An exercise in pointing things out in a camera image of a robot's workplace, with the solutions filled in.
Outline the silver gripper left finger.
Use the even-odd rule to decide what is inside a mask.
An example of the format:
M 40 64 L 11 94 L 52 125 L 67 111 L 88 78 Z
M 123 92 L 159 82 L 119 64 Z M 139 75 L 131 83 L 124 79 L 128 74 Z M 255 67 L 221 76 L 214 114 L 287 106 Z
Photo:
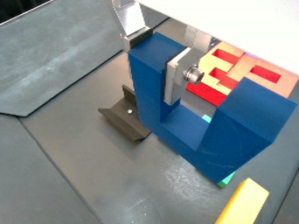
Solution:
M 154 33 L 146 25 L 140 3 L 135 0 L 112 0 L 112 10 L 120 25 L 124 51 L 128 52 Z

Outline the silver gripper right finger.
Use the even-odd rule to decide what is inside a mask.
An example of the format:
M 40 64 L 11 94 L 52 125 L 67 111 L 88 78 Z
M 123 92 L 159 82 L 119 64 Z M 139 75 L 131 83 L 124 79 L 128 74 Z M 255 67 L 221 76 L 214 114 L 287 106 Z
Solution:
M 166 64 L 163 100 L 170 106 L 180 100 L 187 84 L 198 85 L 202 82 L 204 72 L 200 69 L 200 59 L 211 49 L 215 38 L 188 25 L 184 40 L 187 46 Z

